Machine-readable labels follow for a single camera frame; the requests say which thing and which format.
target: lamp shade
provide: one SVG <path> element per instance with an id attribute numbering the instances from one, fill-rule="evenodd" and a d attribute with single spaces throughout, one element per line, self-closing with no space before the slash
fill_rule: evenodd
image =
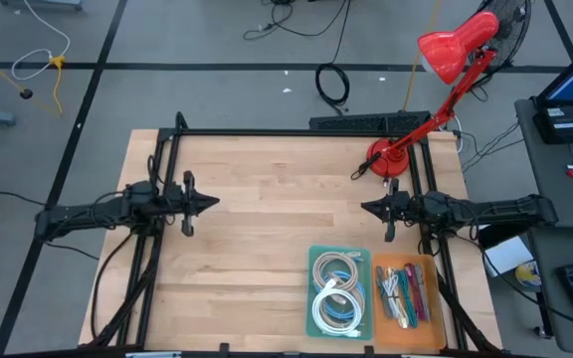
<path id="1" fill-rule="evenodd" d="M 498 19 L 481 11 L 453 32 L 434 32 L 417 40 L 426 62 L 447 85 L 464 70 L 468 54 L 491 39 L 498 31 Z"/>

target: red desk lamp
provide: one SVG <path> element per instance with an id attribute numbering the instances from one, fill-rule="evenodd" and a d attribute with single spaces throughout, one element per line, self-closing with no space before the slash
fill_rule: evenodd
<path id="1" fill-rule="evenodd" d="M 477 77 L 496 57 L 496 50 L 483 44 L 498 31 L 498 20 L 493 13 L 483 11 L 475 14 L 454 32 L 435 32 L 417 40 L 425 63 L 447 85 L 453 83 L 464 70 L 468 54 L 475 51 L 475 62 L 433 117 L 419 128 L 395 142 L 380 139 L 371 144 L 366 154 L 371 170 L 382 177 L 391 178 L 403 173 L 408 167 L 407 148 L 449 122 L 455 116 L 453 108 L 470 89 Z"/>

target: gray desk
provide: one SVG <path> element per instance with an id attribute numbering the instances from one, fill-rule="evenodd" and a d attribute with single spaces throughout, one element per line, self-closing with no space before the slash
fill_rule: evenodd
<path id="1" fill-rule="evenodd" d="M 573 264 L 573 178 L 565 175 L 573 158 L 567 145 L 543 143 L 532 121 L 536 110 L 530 100 L 518 100 L 514 106 L 539 193 L 552 200 L 560 219 L 556 228 L 529 233 L 543 295 L 547 305 L 573 317 L 573 305 L 556 271 Z M 558 346 L 573 352 L 573 323 L 552 313 L 549 318 Z"/>
<path id="2" fill-rule="evenodd" d="M 565 174 L 567 164 L 573 164 L 567 144 L 545 144 L 532 117 L 536 108 L 531 100 L 518 100 L 514 107 L 521 125 L 527 153 L 539 194 L 554 203 L 559 228 L 573 228 L 573 178 Z"/>
<path id="3" fill-rule="evenodd" d="M 571 317 L 573 305 L 556 272 L 573 264 L 573 229 L 534 229 L 529 235 L 532 250 L 543 281 L 545 302 Z M 558 346 L 573 352 L 573 323 L 549 313 Z"/>

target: lamp base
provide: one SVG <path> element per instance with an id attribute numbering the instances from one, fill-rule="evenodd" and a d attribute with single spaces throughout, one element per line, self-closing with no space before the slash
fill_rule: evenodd
<path id="1" fill-rule="evenodd" d="M 399 158 L 393 158 L 392 155 L 389 155 L 386 153 L 386 151 L 383 151 L 389 146 L 390 143 L 388 139 L 379 139 L 370 145 L 368 152 L 366 153 L 367 159 L 370 160 L 375 153 L 382 152 L 382 156 L 375 160 L 373 164 L 371 164 L 370 169 L 373 171 L 373 173 L 384 178 L 394 178 L 402 174 L 406 168 L 408 168 L 409 163 L 407 150 L 404 149 L 401 151 L 399 153 Z"/>

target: orange tray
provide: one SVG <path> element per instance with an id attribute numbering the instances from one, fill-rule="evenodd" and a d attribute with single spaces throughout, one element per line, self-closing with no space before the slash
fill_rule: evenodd
<path id="1" fill-rule="evenodd" d="M 417 328 L 403 329 L 397 319 L 389 319 L 384 312 L 381 294 L 377 287 L 377 267 L 403 269 L 404 265 L 419 264 L 424 271 L 426 296 L 430 308 L 430 322 L 419 321 Z M 435 261 L 428 255 L 378 254 L 373 257 L 373 316 L 375 321 L 375 342 L 396 348 L 442 349 L 446 346 L 444 316 L 437 282 Z"/>

